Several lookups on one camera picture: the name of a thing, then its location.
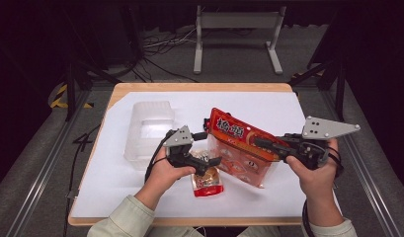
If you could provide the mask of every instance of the sleeve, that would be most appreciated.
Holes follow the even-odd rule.
[[[315,237],[357,237],[356,229],[350,219],[345,218],[344,222],[337,226],[332,227],[321,227],[310,224],[310,229],[312,230]],[[302,225],[302,231],[304,236],[308,236],[304,226]]]
[[[109,218],[96,223],[88,232],[88,237],[144,236],[154,219],[154,211],[146,207],[134,196],[126,197]]]

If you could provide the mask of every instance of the person's right hand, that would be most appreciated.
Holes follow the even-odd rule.
[[[328,145],[338,151],[336,139],[328,140]],[[333,198],[333,184],[337,171],[337,163],[328,159],[327,164],[316,170],[307,169],[299,160],[293,156],[286,158],[291,170],[299,177],[300,187],[308,199],[331,199]]]
[[[328,145],[338,150],[336,139],[328,140]],[[331,150],[331,153],[338,158],[336,152]],[[306,194],[309,222],[322,227],[343,223],[344,218],[335,204],[333,194],[337,163],[328,159],[323,167],[312,171],[293,156],[287,156],[286,162],[299,177],[300,187]]]
[[[155,157],[155,164],[148,180],[135,197],[148,208],[155,210],[159,199],[180,178],[194,174],[194,167],[173,167],[166,159],[165,147],[162,147]]]

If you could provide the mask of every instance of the clear plastic packaging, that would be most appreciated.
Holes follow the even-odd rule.
[[[174,118],[167,101],[133,105],[123,156],[136,170],[146,170],[156,147],[173,128]]]

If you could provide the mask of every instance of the metal stand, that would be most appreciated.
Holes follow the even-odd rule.
[[[224,29],[224,28],[244,28],[244,29],[271,29],[273,28],[273,38],[266,41],[267,51],[275,68],[276,74],[283,74],[278,55],[276,54],[276,43],[282,28],[285,7],[281,7],[279,12],[261,13],[238,13],[238,12],[203,12],[198,6],[197,13],[197,44],[195,55],[194,73],[202,73],[202,29]]]

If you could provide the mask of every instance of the wooden table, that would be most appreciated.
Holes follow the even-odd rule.
[[[120,83],[118,84],[108,103],[110,109],[116,102],[121,100],[129,92],[291,92],[291,87],[286,83]],[[96,142],[87,169],[89,168],[91,158],[96,150],[97,140],[99,139],[101,129]],[[74,226],[90,226],[103,218],[72,217],[69,214],[68,221]],[[247,225],[299,225],[301,217],[260,217],[260,218],[155,218],[153,225],[158,226],[247,226]]]

